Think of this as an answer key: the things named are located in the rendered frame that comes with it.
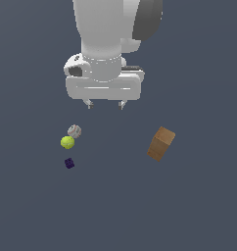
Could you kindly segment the yellow-green tennis ball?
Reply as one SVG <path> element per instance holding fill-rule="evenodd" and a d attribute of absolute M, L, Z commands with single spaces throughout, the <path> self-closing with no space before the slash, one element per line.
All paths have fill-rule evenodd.
<path fill-rule="evenodd" d="M 71 149 L 74 146 L 74 139 L 71 136 L 64 136 L 61 139 L 61 146 L 65 149 Z"/>

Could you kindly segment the brown wooden block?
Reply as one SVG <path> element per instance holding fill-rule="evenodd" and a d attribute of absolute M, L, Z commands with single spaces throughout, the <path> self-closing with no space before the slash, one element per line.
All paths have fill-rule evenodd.
<path fill-rule="evenodd" d="M 160 161 L 174 138 L 174 132 L 161 126 L 151 141 L 147 155 Z"/>

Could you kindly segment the white baseball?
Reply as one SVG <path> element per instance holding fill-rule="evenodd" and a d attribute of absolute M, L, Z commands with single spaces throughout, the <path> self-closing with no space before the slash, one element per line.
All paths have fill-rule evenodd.
<path fill-rule="evenodd" d="M 71 136 L 74 139 L 77 139 L 81 136 L 81 128 L 79 125 L 72 125 L 68 129 L 68 135 Z"/>

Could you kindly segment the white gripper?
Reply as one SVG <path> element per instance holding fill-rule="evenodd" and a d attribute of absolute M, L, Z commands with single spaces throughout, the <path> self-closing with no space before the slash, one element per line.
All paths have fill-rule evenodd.
<path fill-rule="evenodd" d="M 121 100 L 118 109 L 123 110 L 127 100 L 137 100 L 141 94 L 144 71 L 138 66 L 121 66 L 120 75 L 109 82 L 98 82 L 91 78 L 92 71 L 82 54 L 71 56 L 65 66 L 66 89 L 70 98 L 82 99 L 88 109 L 94 108 L 89 99 Z"/>

